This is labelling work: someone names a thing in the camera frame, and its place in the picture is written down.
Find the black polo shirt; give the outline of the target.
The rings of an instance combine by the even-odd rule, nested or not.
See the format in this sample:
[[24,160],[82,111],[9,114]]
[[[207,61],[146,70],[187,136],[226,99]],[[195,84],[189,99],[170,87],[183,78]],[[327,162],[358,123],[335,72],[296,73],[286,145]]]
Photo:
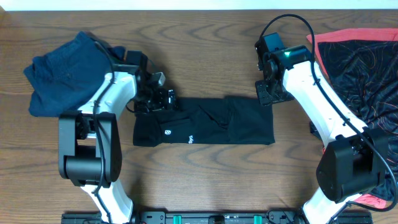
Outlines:
[[133,145],[275,143],[271,106],[254,98],[180,98],[176,110],[137,114]]

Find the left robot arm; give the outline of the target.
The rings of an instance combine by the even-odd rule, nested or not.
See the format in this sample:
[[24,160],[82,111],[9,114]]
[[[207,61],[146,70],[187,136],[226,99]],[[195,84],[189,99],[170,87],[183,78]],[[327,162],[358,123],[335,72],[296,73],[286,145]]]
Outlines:
[[105,52],[110,71],[96,93],[58,119],[58,168],[64,179],[94,201],[98,213],[64,213],[62,223],[138,223],[133,201],[119,180],[122,166],[118,119],[129,102],[133,112],[175,109],[175,93],[164,88],[163,72],[149,72],[140,51],[118,60]]

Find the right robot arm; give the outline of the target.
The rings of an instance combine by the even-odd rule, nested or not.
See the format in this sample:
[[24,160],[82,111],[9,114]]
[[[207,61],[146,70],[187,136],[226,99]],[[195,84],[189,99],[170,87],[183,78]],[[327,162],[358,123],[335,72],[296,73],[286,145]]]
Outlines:
[[262,106],[295,98],[318,131],[325,151],[316,170],[319,188],[294,215],[294,223],[333,223],[360,196],[385,182],[387,138],[370,129],[340,100],[304,45],[287,48],[277,33],[254,45],[263,80]]

